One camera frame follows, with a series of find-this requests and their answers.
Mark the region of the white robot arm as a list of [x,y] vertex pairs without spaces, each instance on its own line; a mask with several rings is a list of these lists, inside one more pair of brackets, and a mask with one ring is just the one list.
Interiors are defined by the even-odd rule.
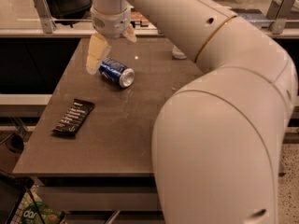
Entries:
[[153,128],[166,224],[278,224],[280,150],[298,91],[290,55],[212,0],[93,0],[93,25],[119,37],[131,9],[201,71]]

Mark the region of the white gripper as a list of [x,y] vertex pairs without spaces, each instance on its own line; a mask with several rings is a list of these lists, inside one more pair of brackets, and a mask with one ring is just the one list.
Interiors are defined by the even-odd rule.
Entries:
[[95,75],[111,50],[105,36],[118,38],[123,35],[131,42],[136,42],[137,38],[135,29],[130,24],[131,10],[129,7],[116,14],[105,14],[92,7],[91,15],[93,28],[98,33],[93,34],[89,42],[86,70],[90,75]]

